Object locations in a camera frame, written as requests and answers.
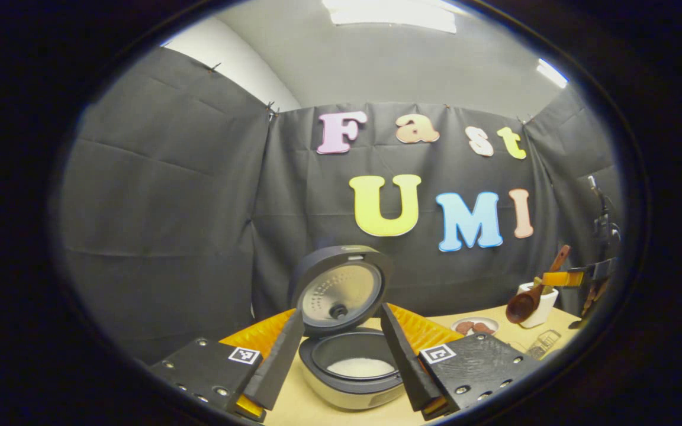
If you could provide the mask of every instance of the ceiling light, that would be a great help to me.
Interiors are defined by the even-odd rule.
[[[433,1],[422,0],[323,0],[336,25],[405,24],[457,33],[454,14]]]
[[[559,71],[555,70],[554,67],[549,65],[544,59],[538,60],[538,67],[536,70],[541,73],[545,78],[548,78],[552,83],[557,84],[561,89],[565,89],[568,84],[568,79],[561,75]]]

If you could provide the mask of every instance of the open lid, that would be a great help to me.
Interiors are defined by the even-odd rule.
[[[304,318],[305,335],[351,330],[381,304],[393,263],[367,246],[333,246],[308,254],[294,270],[289,300]]]

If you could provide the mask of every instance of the plate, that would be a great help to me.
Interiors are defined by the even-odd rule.
[[[482,322],[485,324],[485,326],[487,326],[491,330],[493,330],[493,334],[496,334],[496,332],[498,332],[498,322],[496,322],[495,320],[493,320],[491,318],[485,318],[485,317],[466,317],[466,318],[463,318],[461,320],[457,320],[457,321],[455,321],[454,324],[452,324],[452,330],[457,331],[457,326],[459,325],[459,323],[465,322],[465,321],[473,321],[474,323]],[[468,331],[468,333],[465,336],[472,336],[473,334],[475,334],[475,332],[471,328],[470,331]]]

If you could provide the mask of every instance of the ceiling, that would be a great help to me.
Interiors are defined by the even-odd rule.
[[[477,12],[455,16],[457,34],[337,27],[320,0],[251,0],[217,18],[262,56],[301,107],[419,102],[525,121],[562,90],[536,71],[538,54]]]

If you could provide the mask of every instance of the wooden ladle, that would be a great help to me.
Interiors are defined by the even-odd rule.
[[[557,272],[562,267],[565,259],[570,253],[570,246],[562,246],[562,249],[557,254],[557,257],[549,268],[549,272]],[[538,304],[541,302],[541,293],[544,286],[541,285],[541,278],[533,279],[533,288],[526,292],[520,293],[513,297],[507,303],[507,320],[512,324],[517,324],[527,320],[538,309]]]

